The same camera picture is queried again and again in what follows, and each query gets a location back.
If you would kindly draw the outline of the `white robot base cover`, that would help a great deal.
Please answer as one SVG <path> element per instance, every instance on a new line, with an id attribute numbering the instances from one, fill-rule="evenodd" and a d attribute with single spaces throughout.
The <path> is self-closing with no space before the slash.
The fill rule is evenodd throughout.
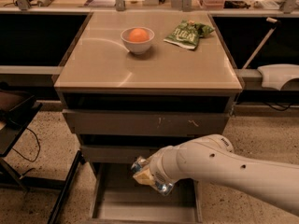
<path id="1" fill-rule="evenodd" d="M 289 81 L 299 78 L 299 65 L 295 64 L 269 64 L 260 66 L 258 71 L 262 75 L 262 87 L 277 91 Z"/>

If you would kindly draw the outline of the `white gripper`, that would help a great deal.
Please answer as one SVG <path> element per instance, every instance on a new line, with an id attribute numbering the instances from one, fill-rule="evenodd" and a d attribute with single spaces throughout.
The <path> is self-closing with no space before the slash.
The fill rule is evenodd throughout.
<path id="1" fill-rule="evenodd" d="M 172 146 L 159 149 L 149 157 L 149 168 L 136 172 L 133 175 L 134 180 L 147 186 L 154 185 L 155 180 L 160 184 L 177 183 L 180 175 L 177 153 L 178 149 Z"/>

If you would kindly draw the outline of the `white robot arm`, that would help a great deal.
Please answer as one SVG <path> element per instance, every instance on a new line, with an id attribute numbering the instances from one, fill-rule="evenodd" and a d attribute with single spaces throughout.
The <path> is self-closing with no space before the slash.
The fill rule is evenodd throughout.
<path id="1" fill-rule="evenodd" d="M 181 179 L 229 187 L 299 215 L 299 166 L 249 159 L 234 154 L 232 143 L 220 134 L 195 138 L 159 149 L 132 165 L 134 179 L 163 195 Z"/>

